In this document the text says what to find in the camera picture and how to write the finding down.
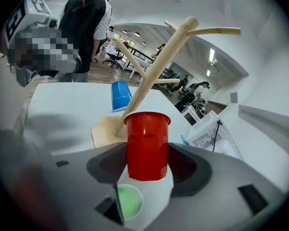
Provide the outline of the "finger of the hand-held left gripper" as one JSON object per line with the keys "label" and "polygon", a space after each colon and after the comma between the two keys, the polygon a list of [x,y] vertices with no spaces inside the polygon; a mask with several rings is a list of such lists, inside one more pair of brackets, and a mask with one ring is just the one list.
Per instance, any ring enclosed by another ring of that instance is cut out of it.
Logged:
{"label": "finger of the hand-held left gripper", "polygon": [[55,70],[63,73],[74,73],[82,65],[81,57],[78,51],[73,50],[68,53],[62,53],[56,55]]}

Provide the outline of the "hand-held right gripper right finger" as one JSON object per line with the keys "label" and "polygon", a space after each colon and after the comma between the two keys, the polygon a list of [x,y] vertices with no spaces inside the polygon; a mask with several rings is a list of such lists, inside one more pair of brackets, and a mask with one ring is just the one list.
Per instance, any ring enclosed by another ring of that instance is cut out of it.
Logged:
{"label": "hand-held right gripper right finger", "polygon": [[256,231],[285,198],[248,164],[224,154],[170,143],[168,160],[174,187],[150,231]]}

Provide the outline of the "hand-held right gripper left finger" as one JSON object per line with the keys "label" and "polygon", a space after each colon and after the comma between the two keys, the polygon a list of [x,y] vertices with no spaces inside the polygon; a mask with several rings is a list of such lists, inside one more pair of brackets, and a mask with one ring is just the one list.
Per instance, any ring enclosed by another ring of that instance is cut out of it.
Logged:
{"label": "hand-held right gripper left finger", "polygon": [[125,231],[118,180],[126,143],[54,156],[49,184],[69,231]]}

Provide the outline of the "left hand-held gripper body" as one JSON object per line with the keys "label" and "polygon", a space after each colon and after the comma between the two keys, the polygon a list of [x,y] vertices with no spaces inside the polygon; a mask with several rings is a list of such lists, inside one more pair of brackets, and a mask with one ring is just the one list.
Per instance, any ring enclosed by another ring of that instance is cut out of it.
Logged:
{"label": "left hand-held gripper body", "polygon": [[44,0],[22,0],[5,22],[2,28],[2,54],[6,55],[8,63],[16,68],[16,79],[22,87],[25,87],[37,73],[17,66],[14,57],[15,36],[20,32],[26,33],[35,26],[55,28],[57,22]]}

